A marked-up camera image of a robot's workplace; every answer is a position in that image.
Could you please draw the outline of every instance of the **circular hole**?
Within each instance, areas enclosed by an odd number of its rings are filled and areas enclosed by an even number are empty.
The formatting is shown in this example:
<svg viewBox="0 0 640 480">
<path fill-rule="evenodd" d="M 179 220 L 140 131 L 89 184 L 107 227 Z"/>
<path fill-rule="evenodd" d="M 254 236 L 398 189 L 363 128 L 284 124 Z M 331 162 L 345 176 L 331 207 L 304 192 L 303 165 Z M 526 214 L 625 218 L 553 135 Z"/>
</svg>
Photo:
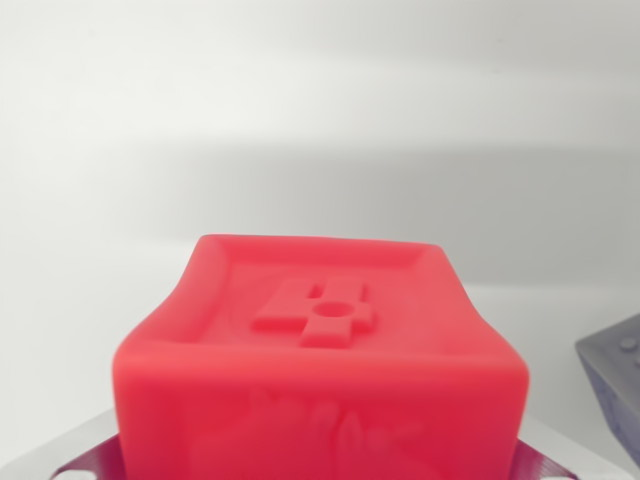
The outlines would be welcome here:
<svg viewBox="0 0 640 480">
<path fill-rule="evenodd" d="M 344 317 L 353 313 L 353 307 L 344 302 L 322 302 L 313 311 L 322 317 Z"/>
<path fill-rule="evenodd" d="M 65 470 L 53 477 L 53 480 L 98 480 L 98 476 L 90 470 Z"/>
</svg>

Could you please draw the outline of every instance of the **red plastic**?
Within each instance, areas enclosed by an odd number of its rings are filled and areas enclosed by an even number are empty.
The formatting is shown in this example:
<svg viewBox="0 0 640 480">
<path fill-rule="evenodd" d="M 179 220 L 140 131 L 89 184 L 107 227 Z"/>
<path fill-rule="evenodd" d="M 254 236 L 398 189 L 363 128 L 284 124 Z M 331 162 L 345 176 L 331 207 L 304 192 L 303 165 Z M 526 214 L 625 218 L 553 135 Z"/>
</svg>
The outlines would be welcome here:
<svg viewBox="0 0 640 480">
<path fill-rule="evenodd" d="M 205 236 L 114 382 L 128 480 L 506 480 L 528 374 L 438 247 Z"/>
</svg>

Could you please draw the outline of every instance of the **embossed design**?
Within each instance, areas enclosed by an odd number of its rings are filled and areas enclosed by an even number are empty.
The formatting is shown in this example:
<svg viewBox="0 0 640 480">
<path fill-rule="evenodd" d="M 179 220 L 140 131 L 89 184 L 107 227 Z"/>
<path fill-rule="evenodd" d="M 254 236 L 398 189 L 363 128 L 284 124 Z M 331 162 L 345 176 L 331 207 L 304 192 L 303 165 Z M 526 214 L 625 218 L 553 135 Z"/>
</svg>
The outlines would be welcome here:
<svg viewBox="0 0 640 480">
<path fill-rule="evenodd" d="M 329 278 L 324 289 L 309 279 L 285 280 L 256 314 L 253 328 L 301 331 L 306 347 L 344 348 L 353 332 L 373 329 L 373 309 L 363 301 L 364 283 L 351 277 Z"/>
</svg>

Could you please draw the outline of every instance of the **white background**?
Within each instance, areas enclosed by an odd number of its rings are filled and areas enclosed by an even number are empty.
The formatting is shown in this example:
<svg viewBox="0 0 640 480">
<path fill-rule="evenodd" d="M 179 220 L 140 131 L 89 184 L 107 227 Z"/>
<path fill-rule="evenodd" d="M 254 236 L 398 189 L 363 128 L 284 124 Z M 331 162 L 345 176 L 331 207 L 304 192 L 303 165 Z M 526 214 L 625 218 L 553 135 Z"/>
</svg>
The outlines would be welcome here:
<svg viewBox="0 0 640 480">
<path fill-rule="evenodd" d="M 0 464 L 235 232 L 444 246 L 530 412 L 629 467 L 573 343 L 640 311 L 638 52 L 636 0 L 0 0 Z"/>
</svg>

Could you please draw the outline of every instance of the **gray object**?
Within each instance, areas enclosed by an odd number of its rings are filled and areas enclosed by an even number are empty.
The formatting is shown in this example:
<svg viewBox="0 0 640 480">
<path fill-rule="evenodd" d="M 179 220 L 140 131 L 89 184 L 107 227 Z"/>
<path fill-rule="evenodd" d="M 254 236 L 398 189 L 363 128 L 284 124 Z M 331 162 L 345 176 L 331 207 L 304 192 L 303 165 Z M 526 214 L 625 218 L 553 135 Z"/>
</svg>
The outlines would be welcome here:
<svg viewBox="0 0 640 480">
<path fill-rule="evenodd" d="M 576 349 L 609 428 L 640 465 L 640 315 L 580 340 Z"/>
</svg>

